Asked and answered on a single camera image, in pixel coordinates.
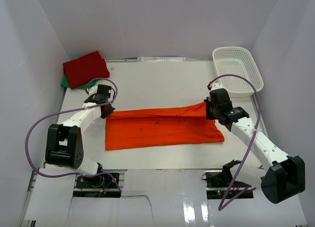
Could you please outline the orange t shirt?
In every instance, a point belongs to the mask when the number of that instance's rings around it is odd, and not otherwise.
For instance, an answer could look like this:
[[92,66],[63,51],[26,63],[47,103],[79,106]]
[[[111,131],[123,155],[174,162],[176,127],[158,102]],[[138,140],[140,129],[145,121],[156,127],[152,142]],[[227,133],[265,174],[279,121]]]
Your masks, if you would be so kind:
[[113,112],[106,118],[105,150],[224,142],[204,102],[176,108]]

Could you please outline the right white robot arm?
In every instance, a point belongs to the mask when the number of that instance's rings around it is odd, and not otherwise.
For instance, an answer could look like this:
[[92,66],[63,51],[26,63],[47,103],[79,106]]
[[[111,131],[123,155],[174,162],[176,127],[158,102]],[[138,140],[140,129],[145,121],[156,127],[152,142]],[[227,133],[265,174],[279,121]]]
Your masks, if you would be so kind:
[[233,107],[228,92],[211,87],[206,103],[206,118],[216,120],[238,137],[262,165],[252,167],[233,160],[222,167],[222,180],[228,187],[243,182],[259,188],[265,197],[277,204],[305,190],[305,163],[299,156],[290,156],[254,127],[249,114]]

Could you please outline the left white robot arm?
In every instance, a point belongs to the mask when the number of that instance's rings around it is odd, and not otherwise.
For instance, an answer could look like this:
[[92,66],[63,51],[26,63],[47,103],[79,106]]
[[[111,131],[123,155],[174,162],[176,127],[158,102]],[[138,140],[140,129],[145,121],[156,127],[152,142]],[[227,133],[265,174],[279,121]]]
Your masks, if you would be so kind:
[[100,172],[100,164],[85,157],[82,135],[96,119],[105,119],[114,112],[110,99],[116,92],[103,84],[93,86],[87,92],[88,98],[79,111],[61,124],[52,124],[48,128],[45,162],[88,175],[88,183],[99,187],[104,175]]

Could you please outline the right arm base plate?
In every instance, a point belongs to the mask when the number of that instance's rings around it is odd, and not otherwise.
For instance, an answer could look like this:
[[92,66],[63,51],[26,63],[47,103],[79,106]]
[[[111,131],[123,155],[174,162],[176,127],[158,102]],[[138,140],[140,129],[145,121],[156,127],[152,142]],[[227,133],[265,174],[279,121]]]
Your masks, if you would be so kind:
[[[206,182],[207,199],[221,200],[231,179],[232,178],[228,178],[227,174],[223,172],[222,169],[210,169],[204,171],[201,180]],[[244,182],[235,181],[226,198],[232,199],[237,194],[241,193],[247,186],[248,184]]]

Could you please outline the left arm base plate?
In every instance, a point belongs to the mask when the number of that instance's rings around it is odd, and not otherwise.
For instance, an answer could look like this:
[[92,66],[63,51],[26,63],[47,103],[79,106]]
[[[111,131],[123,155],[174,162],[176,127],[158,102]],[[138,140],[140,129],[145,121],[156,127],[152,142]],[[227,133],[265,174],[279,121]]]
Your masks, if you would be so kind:
[[93,178],[87,178],[82,175],[78,176],[75,181],[73,197],[89,198],[120,198],[120,188],[124,184],[124,175],[118,172],[111,172],[112,177],[108,174],[100,175]]

